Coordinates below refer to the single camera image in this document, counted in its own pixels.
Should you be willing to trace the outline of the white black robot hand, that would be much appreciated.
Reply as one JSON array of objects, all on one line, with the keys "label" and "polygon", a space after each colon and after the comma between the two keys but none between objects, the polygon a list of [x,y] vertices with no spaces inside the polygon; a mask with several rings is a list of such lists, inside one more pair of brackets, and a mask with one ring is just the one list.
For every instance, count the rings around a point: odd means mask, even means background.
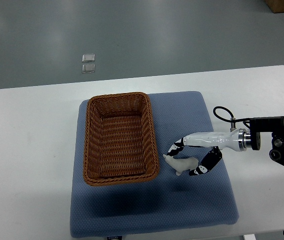
[{"label": "white black robot hand", "polygon": [[240,128],[231,132],[196,132],[174,142],[165,155],[176,156],[184,147],[210,148],[211,150],[199,160],[194,170],[188,170],[190,176],[206,174],[222,159],[221,150],[232,149],[236,152],[245,151],[248,130]]}]

